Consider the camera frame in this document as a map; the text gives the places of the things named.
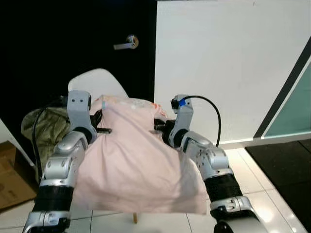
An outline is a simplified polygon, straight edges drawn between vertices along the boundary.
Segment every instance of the black door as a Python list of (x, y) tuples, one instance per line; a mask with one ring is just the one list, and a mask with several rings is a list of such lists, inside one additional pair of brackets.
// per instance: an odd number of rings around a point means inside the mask
[[(0, 118), (33, 160), (20, 134), (23, 117), (95, 68), (111, 72), (129, 97), (153, 101), (155, 0), (8, 1), (2, 3)], [(114, 50), (134, 34), (136, 49)]]

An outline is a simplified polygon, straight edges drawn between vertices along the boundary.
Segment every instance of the black cable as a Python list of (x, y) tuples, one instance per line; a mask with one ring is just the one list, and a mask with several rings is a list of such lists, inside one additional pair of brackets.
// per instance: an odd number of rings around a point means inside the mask
[(210, 101), (208, 98), (205, 98), (203, 96), (186, 96), (182, 100), (191, 99), (191, 98), (203, 99), (203, 100), (209, 102), (213, 106), (213, 108), (215, 109), (215, 111), (217, 113), (217, 118), (218, 118), (218, 136), (217, 136), (217, 142), (216, 142), (216, 147), (218, 147), (219, 141), (220, 141), (220, 133), (221, 133), (221, 129), (222, 129), (222, 121), (220, 118), (220, 113), (218, 111), (218, 108), (216, 107), (216, 105), (212, 101)]
[(36, 143), (36, 126), (38, 124), (39, 118), (42, 115), (42, 113), (48, 108), (48, 107), (52, 107), (53, 105), (56, 105), (57, 103), (61, 104), (61, 106), (66, 106), (67, 105), (67, 98), (61, 96), (58, 100), (54, 100), (51, 103), (47, 104), (45, 107), (41, 108), (38, 115), (35, 118), (35, 122), (34, 122), (34, 126), (33, 126), (33, 130), (32, 130), (32, 143), (33, 143), (33, 148), (34, 148), (34, 153), (35, 153), (35, 162), (37, 165), (37, 169), (38, 169), (38, 181), (41, 182), (41, 178), (42, 178), (42, 166), (41, 166), (41, 159), (40, 159), (40, 154), (39, 154), (39, 150), (38, 150), (38, 146)]

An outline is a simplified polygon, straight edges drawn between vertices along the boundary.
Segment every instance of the white chair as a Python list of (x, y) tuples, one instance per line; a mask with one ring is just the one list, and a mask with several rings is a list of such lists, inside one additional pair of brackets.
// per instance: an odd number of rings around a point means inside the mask
[(118, 80), (105, 69), (93, 69), (73, 78), (68, 83), (68, 91), (84, 90), (91, 94), (92, 101), (102, 94), (128, 97)]

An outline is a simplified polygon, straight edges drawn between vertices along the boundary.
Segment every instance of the cardboard box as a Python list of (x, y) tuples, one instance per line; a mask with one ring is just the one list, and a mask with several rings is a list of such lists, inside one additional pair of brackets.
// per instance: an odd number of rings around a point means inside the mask
[(23, 179), (22, 174), (27, 171), (13, 166), (16, 152), (11, 143), (0, 144), (0, 210), (36, 197), (36, 192)]

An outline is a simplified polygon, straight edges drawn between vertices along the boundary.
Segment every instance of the olive green fabric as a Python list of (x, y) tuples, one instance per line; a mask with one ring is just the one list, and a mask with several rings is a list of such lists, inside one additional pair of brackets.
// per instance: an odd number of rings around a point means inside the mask
[[(27, 114), (21, 124), (21, 133), (32, 140), (35, 119), (40, 109)], [(69, 132), (70, 123), (65, 108), (47, 108), (40, 116), (36, 126), (36, 144), (39, 151), (42, 170), (48, 158), (53, 154), (55, 145)]]

